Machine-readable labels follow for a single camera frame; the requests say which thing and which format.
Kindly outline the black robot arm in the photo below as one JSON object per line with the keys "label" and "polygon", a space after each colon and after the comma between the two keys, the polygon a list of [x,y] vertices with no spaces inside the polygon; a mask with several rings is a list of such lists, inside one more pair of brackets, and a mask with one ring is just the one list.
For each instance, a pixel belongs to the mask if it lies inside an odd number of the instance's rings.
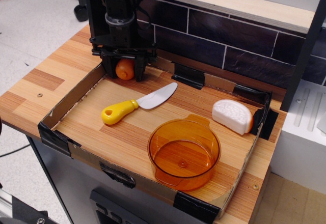
{"label": "black robot arm", "polygon": [[116,78],[121,59],[134,61],[134,76],[141,81],[147,64],[157,59],[156,44],[140,36],[137,12],[142,0],[86,0],[92,54],[102,60],[107,74]]}

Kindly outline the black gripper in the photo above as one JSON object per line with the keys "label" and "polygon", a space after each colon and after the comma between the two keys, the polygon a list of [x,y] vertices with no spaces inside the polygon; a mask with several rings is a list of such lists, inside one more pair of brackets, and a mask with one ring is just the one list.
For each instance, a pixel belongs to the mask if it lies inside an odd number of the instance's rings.
{"label": "black gripper", "polygon": [[141,81],[147,63],[157,59],[156,45],[139,35],[134,13],[127,18],[113,18],[105,14],[105,20],[110,28],[111,44],[109,47],[92,45],[92,55],[102,58],[102,65],[111,78],[117,78],[118,58],[135,59],[135,78],[136,81]]}

